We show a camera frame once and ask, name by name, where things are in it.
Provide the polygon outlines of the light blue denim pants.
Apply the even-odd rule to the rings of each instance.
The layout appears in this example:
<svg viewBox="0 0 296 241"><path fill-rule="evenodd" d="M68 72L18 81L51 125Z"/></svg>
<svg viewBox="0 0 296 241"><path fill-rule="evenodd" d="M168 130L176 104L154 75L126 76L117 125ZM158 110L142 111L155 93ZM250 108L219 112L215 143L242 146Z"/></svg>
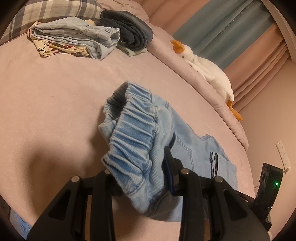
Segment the light blue denim pants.
<svg viewBox="0 0 296 241"><path fill-rule="evenodd" d="M198 136L160 96L124 82L105 103L99 130L109 145L102 162L133 207L146 217L179 222L182 198L165 187L165 147L201 177L223 177L238 189L236 166L210 135Z"/></svg>

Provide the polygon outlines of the white goose plush toy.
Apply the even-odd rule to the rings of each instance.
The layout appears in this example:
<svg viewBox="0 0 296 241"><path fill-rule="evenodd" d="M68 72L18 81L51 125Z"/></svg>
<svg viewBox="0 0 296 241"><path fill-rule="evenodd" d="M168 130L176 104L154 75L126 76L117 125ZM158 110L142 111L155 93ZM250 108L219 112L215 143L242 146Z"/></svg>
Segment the white goose plush toy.
<svg viewBox="0 0 296 241"><path fill-rule="evenodd" d="M174 52L205 78L227 104L236 120L242 121L242 116L233 108L234 93L230 80L224 71L212 61L195 55L189 46L180 41L170 40L170 42Z"/></svg>

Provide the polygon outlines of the pink bed sheet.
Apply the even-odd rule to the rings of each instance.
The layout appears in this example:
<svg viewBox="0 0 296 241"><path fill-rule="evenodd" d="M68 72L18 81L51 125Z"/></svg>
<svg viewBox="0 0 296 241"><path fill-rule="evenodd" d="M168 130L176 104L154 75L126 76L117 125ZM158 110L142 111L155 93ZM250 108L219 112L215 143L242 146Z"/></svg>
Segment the pink bed sheet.
<svg viewBox="0 0 296 241"><path fill-rule="evenodd" d="M1 46L1 196L27 223L70 178L103 169L102 108L127 80L167 100L197 135L213 136L237 167L239 190L254 195L244 147L208 101L154 55L115 49L103 60L42 58L20 36Z"/></svg>

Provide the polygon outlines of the teal curtain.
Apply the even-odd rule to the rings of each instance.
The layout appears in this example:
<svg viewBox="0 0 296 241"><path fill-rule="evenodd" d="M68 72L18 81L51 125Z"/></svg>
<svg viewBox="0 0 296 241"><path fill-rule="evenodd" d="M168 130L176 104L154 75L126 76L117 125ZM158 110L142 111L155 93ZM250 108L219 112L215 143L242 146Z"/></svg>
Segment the teal curtain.
<svg viewBox="0 0 296 241"><path fill-rule="evenodd" d="M209 1L173 37L226 69L273 23L262 1Z"/></svg>

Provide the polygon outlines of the folded pale green garment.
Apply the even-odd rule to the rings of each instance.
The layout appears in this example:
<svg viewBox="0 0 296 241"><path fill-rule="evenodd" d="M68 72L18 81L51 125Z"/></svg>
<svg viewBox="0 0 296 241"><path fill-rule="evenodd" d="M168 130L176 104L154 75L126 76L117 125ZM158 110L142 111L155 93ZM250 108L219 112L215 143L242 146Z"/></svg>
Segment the folded pale green garment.
<svg viewBox="0 0 296 241"><path fill-rule="evenodd" d="M121 45L117 45L116 47L129 57L147 52L146 48L144 48L142 50L134 51L134 50L128 49L128 48L121 46Z"/></svg>

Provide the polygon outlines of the yellow patterned folded garment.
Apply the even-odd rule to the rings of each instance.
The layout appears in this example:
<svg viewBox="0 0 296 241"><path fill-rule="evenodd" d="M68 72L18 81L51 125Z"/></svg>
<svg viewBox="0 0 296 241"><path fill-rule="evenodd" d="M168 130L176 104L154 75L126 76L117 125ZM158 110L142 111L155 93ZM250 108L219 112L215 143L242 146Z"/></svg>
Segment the yellow patterned folded garment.
<svg viewBox="0 0 296 241"><path fill-rule="evenodd" d="M27 37L34 43L41 57L49 57L59 53L68 53L78 57L90 56L87 47L72 46L46 39L37 39L33 34L32 28L39 24L41 24L41 22L36 21L29 27L27 31Z"/></svg>

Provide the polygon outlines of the pink quilted comforter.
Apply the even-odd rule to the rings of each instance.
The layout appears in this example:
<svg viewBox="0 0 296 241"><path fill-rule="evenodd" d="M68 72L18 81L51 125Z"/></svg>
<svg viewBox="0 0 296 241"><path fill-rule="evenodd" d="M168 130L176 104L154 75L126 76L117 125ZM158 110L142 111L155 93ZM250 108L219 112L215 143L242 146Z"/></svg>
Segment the pink quilted comforter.
<svg viewBox="0 0 296 241"><path fill-rule="evenodd" d="M153 31L153 40L148 44L147 50L161 62L170 67L175 73L188 82L208 103L215 109L217 114L224 120L229 129L236 136L245 150L249 144L241 123L233 115L227 104L217 91L210 85L201 74L188 65L173 50L172 36L160 27L153 25L142 6L136 1L99 1L102 8L113 11L128 11L148 24Z"/></svg>

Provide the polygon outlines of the folded grey-blue pants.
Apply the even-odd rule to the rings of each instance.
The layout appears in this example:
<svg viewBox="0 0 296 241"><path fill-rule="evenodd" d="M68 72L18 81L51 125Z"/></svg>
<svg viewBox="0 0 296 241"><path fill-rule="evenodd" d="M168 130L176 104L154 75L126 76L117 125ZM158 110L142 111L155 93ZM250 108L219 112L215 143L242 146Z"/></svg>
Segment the folded grey-blue pants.
<svg viewBox="0 0 296 241"><path fill-rule="evenodd" d="M97 26L92 20L84 21L71 16L41 23L32 28L37 39L87 47L92 59L102 60L119 42L120 29Z"/></svg>

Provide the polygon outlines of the folded dark navy garment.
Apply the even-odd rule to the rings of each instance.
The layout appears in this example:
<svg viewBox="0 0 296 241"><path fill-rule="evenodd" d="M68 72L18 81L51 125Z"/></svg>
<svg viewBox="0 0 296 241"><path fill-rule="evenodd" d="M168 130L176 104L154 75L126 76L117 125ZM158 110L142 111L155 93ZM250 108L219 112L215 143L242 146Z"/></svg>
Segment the folded dark navy garment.
<svg viewBox="0 0 296 241"><path fill-rule="evenodd" d="M133 52L146 48L154 36L148 24L128 11L104 10L99 25L120 29L118 45Z"/></svg>

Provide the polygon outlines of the pink curtain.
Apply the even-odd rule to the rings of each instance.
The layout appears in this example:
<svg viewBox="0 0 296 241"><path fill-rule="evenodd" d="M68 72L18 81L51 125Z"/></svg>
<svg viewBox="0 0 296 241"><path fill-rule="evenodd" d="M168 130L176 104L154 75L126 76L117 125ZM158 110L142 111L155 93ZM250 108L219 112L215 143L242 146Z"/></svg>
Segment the pink curtain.
<svg viewBox="0 0 296 241"><path fill-rule="evenodd" d="M208 2L140 1L140 5L152 24L173 37L174 33ZM223 69L231 82L237 110L243 109L259 94L289 55L285 39L274 20L250 47Z"/></svg>

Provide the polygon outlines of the plaid pillow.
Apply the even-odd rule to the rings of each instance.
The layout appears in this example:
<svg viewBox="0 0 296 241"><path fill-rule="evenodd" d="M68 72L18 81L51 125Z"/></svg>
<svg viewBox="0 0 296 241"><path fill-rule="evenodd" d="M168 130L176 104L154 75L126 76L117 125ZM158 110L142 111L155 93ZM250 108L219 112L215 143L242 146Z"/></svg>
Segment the plaid pillow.
<svg viewBox="0 0 296 241"><path fill-rule="evenodd" d="M14 16L6 28L1 45L25 34L35 22L51 22L69 16L97 21L103 11L97 1L28 1Z"/></svg>

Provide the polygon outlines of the white wall power strip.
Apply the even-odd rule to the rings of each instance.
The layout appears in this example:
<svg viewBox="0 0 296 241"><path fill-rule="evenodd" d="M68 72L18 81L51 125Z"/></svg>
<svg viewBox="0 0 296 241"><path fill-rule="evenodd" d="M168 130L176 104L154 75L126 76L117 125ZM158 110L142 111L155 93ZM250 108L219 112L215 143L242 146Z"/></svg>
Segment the white wall power strip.
<svg viewBox="0 0 296 241"><path fill-rule="evenodd" d="M290 164L290 160L288 158L285 147L284 147L282 141L278 141L275 145L276 145L276 148L280 154L280 158L281 158L283 168L284 168L284 173L287 173L288 171L290 171L292 169L292 166Z"/></svg>

